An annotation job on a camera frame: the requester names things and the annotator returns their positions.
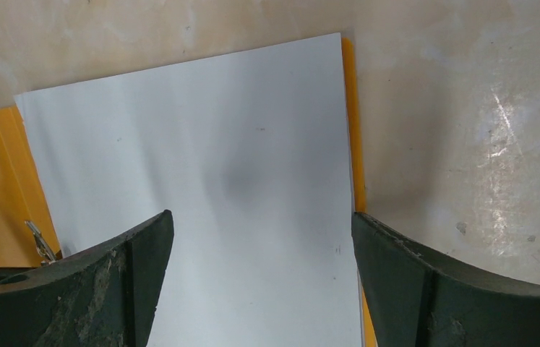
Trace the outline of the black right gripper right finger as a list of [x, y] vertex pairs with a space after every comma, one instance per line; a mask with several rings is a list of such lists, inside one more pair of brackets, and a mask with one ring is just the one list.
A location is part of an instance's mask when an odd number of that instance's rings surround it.
[[540, 346], [540, 285], [474, 267], [364, 213], [354, 254], [380, 346]]

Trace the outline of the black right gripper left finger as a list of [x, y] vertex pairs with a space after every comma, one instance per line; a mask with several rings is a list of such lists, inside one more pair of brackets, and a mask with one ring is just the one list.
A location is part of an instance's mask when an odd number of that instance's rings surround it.
[[146, 346], [174, 238], [169, 210], [42, 267], [0, 267], [0, 346]]

